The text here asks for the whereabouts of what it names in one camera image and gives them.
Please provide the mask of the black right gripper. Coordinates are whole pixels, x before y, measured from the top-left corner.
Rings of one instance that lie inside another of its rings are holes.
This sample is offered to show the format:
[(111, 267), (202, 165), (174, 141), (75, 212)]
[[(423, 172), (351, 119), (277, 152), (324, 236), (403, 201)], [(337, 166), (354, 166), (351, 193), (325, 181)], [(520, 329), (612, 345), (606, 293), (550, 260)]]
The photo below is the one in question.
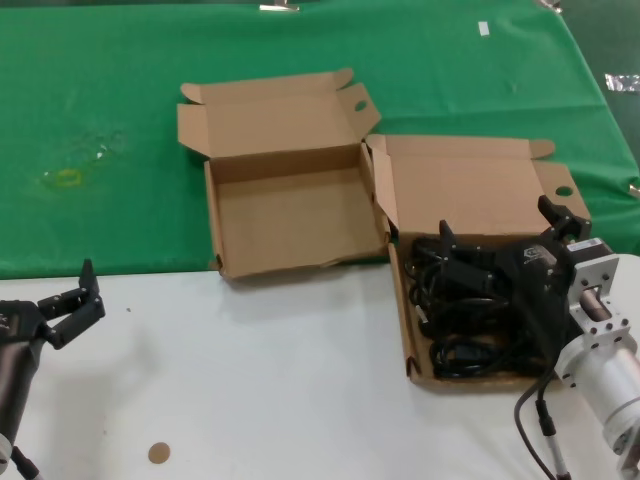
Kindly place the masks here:
[[(495, 251), (494, 269), (515, 313), (567, 313), (570, 274), (567, 243), (587, 240), (591, 222), (546, 195), (538, 210), (549, 227), (537, 236), (511, 241)], [(493, 272), (482, 265), (479, 246), (458, 247), (445, 220), (439, 221), (441, 277), (470, 290), (492, 290)]]

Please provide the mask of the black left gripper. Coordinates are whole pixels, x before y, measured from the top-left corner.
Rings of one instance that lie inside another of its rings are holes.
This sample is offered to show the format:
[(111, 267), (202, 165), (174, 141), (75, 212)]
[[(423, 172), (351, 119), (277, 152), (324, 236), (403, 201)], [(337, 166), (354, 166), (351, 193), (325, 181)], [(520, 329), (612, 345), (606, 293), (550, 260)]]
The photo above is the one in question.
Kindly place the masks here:
[[(64, 316), (50, 328), (44, 314), (50, 319)], [(78, 287), (46, 299), (37, 304), (30, 301), (1, 301), (1, 348), (47, 342), (62, 349), (106, 315), (100, 296), (93, 263), (85, 259), (78, 279)]]

